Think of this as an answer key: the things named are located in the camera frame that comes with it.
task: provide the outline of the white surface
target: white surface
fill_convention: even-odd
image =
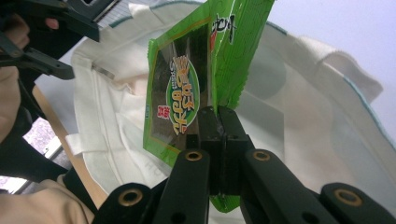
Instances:
[[[349,53],[384,91],[372,107],[396,139],[396,2],[277,0],[268,21]]]

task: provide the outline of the gold screw insert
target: gold screw insert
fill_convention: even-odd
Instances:
[[[361,197],[351,190],[337,189],[334,191],[334,195],[340,202],[351,206],[358,207],[363,204]]]
[[[11,53],[12,57],[19,57],[20,55],[21,55],[21,52],[17,49],[12,51],[12,53]]]
[[[192,151],[186,154],[186,159],[188,161],[198,161],[202,158],[201,152],[198,151]]]
[[[60,6],[60,7],[67,7],[67,4],[64,3],[64,2],[60,2],[60,3],[59,3],[59,6]]]
[[[140,189],[127,189],[119,197],[119,204],[129,207],[139,203],[143,198],[143,193]]]
[[[253,157],[258,161],[269,161],[271,159],[271,156],[263,151],[255,151]]]

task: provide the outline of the white cloth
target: white cloth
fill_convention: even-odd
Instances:
[[[79,133],[66,139],[107,193],[128,182],[153,187],[170,174],[142,148],[147,46],[197,7],[130,5],[133,19],[74,53]],[[346,53],[269,24],[236,111],[255,146],[274,151],[308,188],[348,183],[395,215],[395,147],[369,106],[380,92]],[[242,222],[238,212],[227,215]],[[209,222],[223,217],[211,211]]]

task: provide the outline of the green packaging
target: green packaging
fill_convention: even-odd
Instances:
[[[274,0],[208,0],[165,34],[149,41],[144,149],[168,165],[198,133],[200,108],[236,108]],[[239,205],[214,196],[220,212]]]

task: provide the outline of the beige sleeve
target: beige sleeve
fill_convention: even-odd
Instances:
[[[91,223],[93,213],[64,187],[62,179],[41,182],[33,194],[0,195],[0,224]]]

